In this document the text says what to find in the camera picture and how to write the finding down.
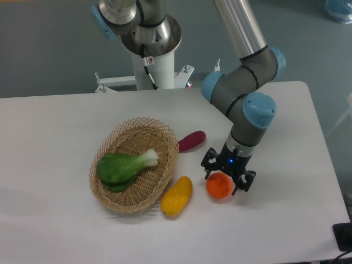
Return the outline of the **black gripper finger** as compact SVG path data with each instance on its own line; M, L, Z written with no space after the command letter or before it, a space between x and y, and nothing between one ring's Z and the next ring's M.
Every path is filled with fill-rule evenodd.
M233 183L235 184L231 195L234 196L238 190L248 192L255 177L256 172L253 170L246 170L242 175L231 176Z
M201 167L204 168L206 175L205 179L208 179L211 172L218 170L218 163L217 163L218 153L214 148L209 148L206 154L201 161Z

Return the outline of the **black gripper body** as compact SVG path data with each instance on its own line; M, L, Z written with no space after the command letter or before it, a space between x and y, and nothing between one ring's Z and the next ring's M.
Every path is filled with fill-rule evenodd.
M250 156L239 155L239 149L236 147L231 151L226 144L223 145L220 154L216 158L217 171L221 171L228 176L235 178L248 174L250 171L246 169Z

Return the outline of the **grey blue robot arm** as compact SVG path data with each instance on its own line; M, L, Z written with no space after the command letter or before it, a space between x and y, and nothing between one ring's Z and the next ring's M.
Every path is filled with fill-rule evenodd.
M267 46L248 1L215 5L241 64L227 75L213 71L201 84L203 97L233 125L221 152L209 149L201 165L206 173L221 171L231 177L235 190L248 191L256 173L246 165L277 111L275 101L259 88L285 69L285 58ZM99 1L90 11L105 37L120 37L130 52L138 90L177 87L174 52L182 31L166 13L165 1Z

